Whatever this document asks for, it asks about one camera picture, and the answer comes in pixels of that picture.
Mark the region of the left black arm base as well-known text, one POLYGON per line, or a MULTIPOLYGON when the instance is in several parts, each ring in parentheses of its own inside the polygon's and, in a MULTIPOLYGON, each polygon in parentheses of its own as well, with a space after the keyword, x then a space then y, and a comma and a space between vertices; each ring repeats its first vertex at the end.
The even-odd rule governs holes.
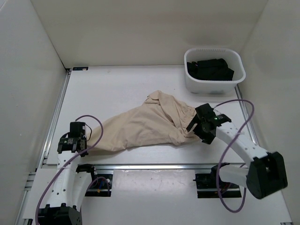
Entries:
POLYGON ((110 197, 112 194, 113 174, 98 174, 98 177, 105 179, 98 179, 88 189, 86 197, 110 197))

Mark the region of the white plastic basket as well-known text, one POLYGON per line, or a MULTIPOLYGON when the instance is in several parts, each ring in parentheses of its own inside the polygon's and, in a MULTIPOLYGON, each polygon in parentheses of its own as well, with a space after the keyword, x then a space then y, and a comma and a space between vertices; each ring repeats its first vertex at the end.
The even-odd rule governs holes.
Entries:
POLYGON ((240 55, 228 48, 196 47, 187 50, 184 54, 185 84, 192 93, 225 94, 231 92, 237 84, 246 78, 246 72, 240 55), (224 59, 228 67, 234 71, 232 81, 204 81, 193 78, 188 73, 188 62, 199 60, 224 59))

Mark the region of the beige trousers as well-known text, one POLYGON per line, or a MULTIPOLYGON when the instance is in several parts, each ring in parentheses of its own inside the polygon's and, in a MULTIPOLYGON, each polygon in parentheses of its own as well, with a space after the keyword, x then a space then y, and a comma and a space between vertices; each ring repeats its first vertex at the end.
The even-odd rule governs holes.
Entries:
POLYGON ((92 130, 87 145, 94 150, 117 152, 142 146, 181 146, 199 141, 186 128, 195 108, 159 90, 139 107, 113 116, 92 130))

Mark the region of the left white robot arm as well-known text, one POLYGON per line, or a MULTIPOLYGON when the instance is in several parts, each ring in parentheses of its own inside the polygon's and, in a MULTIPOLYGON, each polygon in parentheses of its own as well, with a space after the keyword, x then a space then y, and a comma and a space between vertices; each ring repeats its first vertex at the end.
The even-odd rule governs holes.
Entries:
POLYGON ((81 204, 87 187, 92 188, 98 183, 98 176, 92 165, 79 165, 80 153, 88 155, 86 124, 71 122, 69 132, 64 134, 58 142, 58 163, 56 174, 48 184, 45 206, 38 202, 36 211, 37 225, 81 225, 83 223, 80 212, 81 204))

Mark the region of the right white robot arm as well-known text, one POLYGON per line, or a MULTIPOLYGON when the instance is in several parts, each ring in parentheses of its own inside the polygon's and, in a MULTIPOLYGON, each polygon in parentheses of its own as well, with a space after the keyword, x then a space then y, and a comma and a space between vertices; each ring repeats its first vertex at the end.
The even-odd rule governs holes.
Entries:
POLYGON ((269 152, 239 131, 225 114, 216 114, 209 105, 195 109, 196 115, 187 127, 205 144, 222 140, 246 164, 246 168, 220 162, 211 169, 210 181, 215 187, 232 183, 245 187, 257 199, 263 199, 288 186, 283 156, 269 152))

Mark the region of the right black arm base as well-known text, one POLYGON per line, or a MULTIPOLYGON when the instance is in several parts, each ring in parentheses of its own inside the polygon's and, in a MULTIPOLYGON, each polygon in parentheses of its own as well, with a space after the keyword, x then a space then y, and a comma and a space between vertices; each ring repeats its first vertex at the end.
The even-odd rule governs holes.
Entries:
MULTIPOLYGON (((219 198, 216 184, 217 166, 211 168, 209 173, 196 173, 197 198, 219 198)), ((223 198, 241 198, 238 185, 223 182, 219 179, 219 189, 223 198)))

